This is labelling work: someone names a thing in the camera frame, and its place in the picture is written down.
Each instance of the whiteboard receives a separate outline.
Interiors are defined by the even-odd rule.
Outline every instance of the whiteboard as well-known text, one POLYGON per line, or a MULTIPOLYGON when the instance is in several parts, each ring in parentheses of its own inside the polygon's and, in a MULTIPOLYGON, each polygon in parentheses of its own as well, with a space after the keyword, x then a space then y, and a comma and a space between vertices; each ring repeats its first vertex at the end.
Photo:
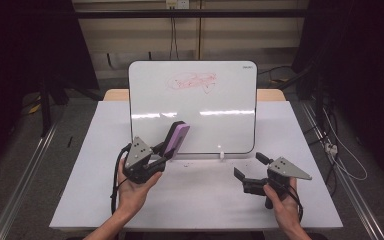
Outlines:
POLYGON ((179 154, 243 154, 254 148, 257 66, 250 61, 137 61, 129 67, 132 137, 164 141, 190 125, 179 154))

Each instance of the white table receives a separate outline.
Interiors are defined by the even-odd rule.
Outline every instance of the white table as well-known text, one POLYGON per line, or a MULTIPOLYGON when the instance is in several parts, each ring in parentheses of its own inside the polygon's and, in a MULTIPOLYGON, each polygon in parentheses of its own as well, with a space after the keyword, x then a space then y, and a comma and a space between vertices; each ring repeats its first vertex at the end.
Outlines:
MULTIPOLYGON (((50 224, 64 231, 100 226, 111 214, 110 194, 116 157, 129 143, 128 102, 100 102, 50 224)), ((342 222, 324 185, 289 102, 258 102, 255 151, 283 156, 309 173, 299 180, 304 228, 340 228, 342 222)), ((265 197, 243 193, 233 176, 266 177, 267 167, 250 159, 173 160, 149 192, 126 231, 259 231, 277 228, 265 197)))

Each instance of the metal rail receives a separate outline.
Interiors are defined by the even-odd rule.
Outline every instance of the metal rail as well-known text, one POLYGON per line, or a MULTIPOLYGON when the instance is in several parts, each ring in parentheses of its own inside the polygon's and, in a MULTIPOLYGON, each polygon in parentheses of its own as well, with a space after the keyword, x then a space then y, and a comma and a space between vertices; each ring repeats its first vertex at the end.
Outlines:
POLYGON ((40 163, 45 156, 46 150, 52 141, 55 130, 63 116, 63 113, 63 109, 57 112, 57 117, 48 133, 44 137, 40 138, 36 150, 33 153, 33 156, 31 157, 30 162, 23 173, 23 176, 18 182, 17 187, 15 188, 8 203, 5 206, 5 209, 0 215, 0 240, 5 239, 8 235, 11 225, 17 216, 21 204, 23 203, 23 199, 31 185, 32 180, 34 179, 37 169, 39 168, 40 163))
POLYGON ((264 10, 81 10, 47 11, 47 10, 23 10, 18 13, 24 17, 39 18, 297 18, 307 16, 333 17, 338 14, 335 9, 308 10, 308 9, 264 9, 264 10))
MULTIPOLYGON (((313 108, 306 103, 302 103, 302 108, 304 109, 304 112, 310 124, 312 126, 316 126, 314 128, 314 131, 318 139, 321 139, 323 134, 320 131, 320 129, 317 127, 317 123, 313 118, 313 116, 315 115, 313 108)), ((333 164, 333 160, 334 160, 333 157, 329 155, 329 161, 331 164, 333 164)), ((339 157, 338 157, 337 163, 341 164, 341 167, 345 169, 345 166, 339 157)), ((338 178, 345 189, 345 192, 347 193, 352 205, 354 206, 354 209, 356 210, 358 216, 360 217, 360 220, 363 223, 364 227, 366 228, 366 231, 369 234, 370 238, 373 240, 384 240, 384 233, 379 225, 379 222, 377 221, 375 215, 373 214, 366 200, 364 200, 363 195, 358 190, 353 179, 336 166, 335 166, 335 172, 337 173, 338 178)))

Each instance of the person's left hand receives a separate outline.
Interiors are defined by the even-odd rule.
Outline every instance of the person's left hand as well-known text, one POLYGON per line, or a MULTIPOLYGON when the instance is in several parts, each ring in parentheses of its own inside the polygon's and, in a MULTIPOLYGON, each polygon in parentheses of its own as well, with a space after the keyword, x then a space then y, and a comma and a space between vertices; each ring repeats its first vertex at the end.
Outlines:
MULTIPOLYGON (((124 159, 120 161, 118 168, 118 183, 121 183, 126 179, 126 176, 123 174, 123 166, 124 159)), ((151 187, 157 183, 161 175, 162 172, 155 173, 144 184, 136 184, 129 180, 121 184, 120 189, 118 190, 120 200, 116 211, 123 211, 124 213, 128 213, 131 217, 133 217, 142 208, 149 189, 151 189, 151 187)))

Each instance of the power outlet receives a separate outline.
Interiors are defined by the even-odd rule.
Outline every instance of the power outlet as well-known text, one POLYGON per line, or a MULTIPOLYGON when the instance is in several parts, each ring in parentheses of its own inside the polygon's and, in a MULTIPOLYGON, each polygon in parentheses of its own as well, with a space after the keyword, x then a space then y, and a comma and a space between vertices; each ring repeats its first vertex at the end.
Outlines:
POLYGON ((177 0, 177 9, 189 9, 189 0, 177 0))
POLYGON ((177 0, 166 0, 166 8, 167 9, 176 9, 177 8, 177 0))

